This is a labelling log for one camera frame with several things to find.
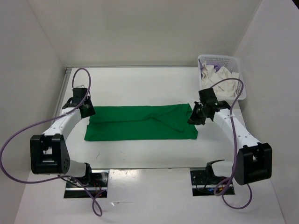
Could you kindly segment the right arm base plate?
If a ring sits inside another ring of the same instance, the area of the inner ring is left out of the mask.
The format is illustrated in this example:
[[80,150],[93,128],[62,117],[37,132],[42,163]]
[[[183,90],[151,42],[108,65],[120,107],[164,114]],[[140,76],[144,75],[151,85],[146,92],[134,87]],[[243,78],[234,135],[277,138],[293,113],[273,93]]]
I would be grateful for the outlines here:
[[192,196],[213,196],[215,186],[226,177],[209,174],[206,168],[190,169]]

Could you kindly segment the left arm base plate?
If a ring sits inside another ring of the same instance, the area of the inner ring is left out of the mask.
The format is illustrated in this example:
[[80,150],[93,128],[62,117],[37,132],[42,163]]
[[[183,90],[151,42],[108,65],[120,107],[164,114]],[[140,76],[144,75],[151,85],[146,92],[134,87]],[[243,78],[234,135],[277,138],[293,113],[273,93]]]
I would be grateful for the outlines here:
[[[93,169],[90,180],[84,177],[77,177],[88,192],[93,197],[107,198],[109,169]],[[66,180],[64,198],[88,198],[89,195],[84,188],[74,178],[64,178]]]

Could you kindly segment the green t-shirt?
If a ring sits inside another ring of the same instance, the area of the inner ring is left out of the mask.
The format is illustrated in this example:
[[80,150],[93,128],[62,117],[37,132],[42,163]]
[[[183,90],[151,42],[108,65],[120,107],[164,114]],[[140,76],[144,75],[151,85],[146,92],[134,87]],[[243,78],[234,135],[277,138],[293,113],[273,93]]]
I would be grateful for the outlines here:
[[189,104],[161,106],[97,106],[89,119],[85,141],[195,140],[198,131],[187,123]]

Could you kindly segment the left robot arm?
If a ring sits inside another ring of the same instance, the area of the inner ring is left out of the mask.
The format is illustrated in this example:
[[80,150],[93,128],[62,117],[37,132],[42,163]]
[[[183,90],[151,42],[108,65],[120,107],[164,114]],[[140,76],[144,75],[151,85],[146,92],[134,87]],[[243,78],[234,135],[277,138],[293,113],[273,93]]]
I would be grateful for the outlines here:
[[86,187],[93,182],[91,166],[70,159],[66,140],[78,122],[95,115],[95,109],[87,88],[77,87],[72,91],[73,96],[62,107],[59,118],[42,134],[31,137],[31,171],[73,176]]

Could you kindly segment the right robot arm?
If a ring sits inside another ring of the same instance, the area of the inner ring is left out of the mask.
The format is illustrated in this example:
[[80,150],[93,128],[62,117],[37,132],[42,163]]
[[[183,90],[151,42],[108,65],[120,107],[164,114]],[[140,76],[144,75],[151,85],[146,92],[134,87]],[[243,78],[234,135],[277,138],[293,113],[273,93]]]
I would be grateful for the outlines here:
[[245,185],[272,176],[272,148],[253,137],[234,115],[232,106],[219,101],[212,88],[199,91],[199,102],[195,102],[187,121],[191,125],[204,125],[206,119],[215,122],[236,145],[236,158],[232,167],[233,177]]

